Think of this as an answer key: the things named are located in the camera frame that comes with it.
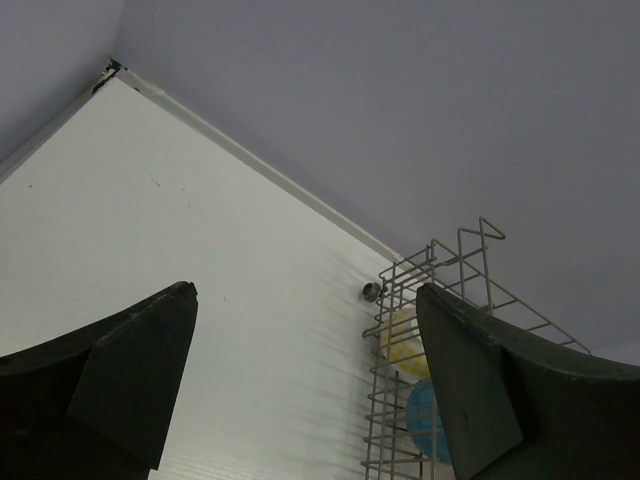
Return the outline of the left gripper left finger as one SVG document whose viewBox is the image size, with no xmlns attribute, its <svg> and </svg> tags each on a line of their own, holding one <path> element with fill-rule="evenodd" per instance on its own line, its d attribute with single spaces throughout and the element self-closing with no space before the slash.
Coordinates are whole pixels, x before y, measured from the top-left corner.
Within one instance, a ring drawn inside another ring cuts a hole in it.
<svg viewBox="0 0 640 480">
<path fill-rule="evenodd" d="M 198 312 L 177 282 L 1 359 L 4 479 L 146 479 L 158 469 Z"/>
</svg>

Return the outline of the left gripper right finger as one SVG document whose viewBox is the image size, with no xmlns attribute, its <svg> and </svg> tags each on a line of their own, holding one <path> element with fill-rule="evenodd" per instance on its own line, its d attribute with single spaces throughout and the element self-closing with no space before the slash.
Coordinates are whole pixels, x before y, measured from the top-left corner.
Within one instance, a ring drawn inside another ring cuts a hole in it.
<svg viewBox="0 0 640 480">
<path fill-rule="evenodd" d="M 639 369 L 555 344 L 445 291 L 417 319 L 459 479 L 636 479 Z"/>
</svg>

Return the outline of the blue bowl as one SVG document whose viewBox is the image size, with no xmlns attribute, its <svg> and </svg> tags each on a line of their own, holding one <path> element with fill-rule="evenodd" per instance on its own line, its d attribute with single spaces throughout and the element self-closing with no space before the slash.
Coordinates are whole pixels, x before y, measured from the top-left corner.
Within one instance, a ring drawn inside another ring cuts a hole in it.
<svg viewBox="0 0 640 480">
<path fill-rule="evenodd" d="M 436 452 L 438 462 L 451 465 L 451 455 L 440 413 L 435 413 L 436 396 L 430 380 L 411 390 L 405 407 L 407 431 L 417 449 L 426 456 Z"/>
</svg>

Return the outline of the patterned sunflower bowl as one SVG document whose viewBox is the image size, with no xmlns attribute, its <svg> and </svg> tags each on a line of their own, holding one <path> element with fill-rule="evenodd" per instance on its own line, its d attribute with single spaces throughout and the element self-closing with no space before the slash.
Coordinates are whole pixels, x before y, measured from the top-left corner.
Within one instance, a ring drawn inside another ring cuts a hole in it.
<svg viewBox="0 0 640 480">
<path fill-rule="evenodd" d="M 386 316 L 380 330 L 380 347 L 402 380 L 414 384 L 430 377 L 415 308 Z"/>
</svg>

